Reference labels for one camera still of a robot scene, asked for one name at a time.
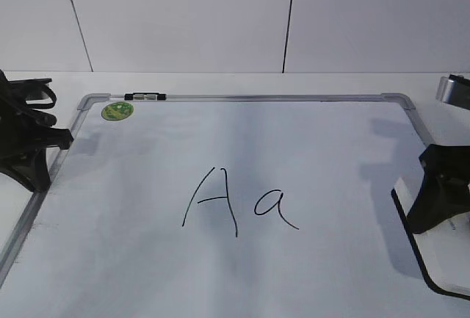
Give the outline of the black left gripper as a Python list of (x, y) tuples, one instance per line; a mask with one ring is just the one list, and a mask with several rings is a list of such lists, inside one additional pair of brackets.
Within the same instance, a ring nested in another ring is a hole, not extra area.
[(47, 148), (67, 150), (73, 142), (68, 129), (57, 129), (57, 118), (47, 113), (57, 96), (50, 78), (10, 81), (1, 73), (1, 173), (30, 192), (51, 185)]

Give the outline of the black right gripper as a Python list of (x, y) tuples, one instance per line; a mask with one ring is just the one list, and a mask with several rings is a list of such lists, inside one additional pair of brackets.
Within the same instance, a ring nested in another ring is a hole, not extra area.
[(419, 161), (427, 176), (406, 217), (413, 234), (469, 212), (469, 146), (430, 144)]

